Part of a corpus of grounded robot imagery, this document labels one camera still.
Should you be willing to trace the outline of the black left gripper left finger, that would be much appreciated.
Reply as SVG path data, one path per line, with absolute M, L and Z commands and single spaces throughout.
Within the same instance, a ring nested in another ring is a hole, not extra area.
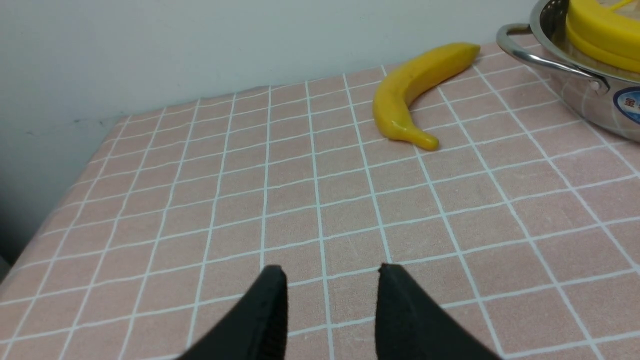
M 288 283 L 267 265 L 239 301 L 180 360 L 283 360 L 288 339 Z

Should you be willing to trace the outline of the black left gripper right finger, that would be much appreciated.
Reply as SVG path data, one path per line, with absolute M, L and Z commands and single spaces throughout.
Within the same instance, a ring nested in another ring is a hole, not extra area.
M 498 360 L 399 264 L 378 269 L 375 355 L 378 360 Z

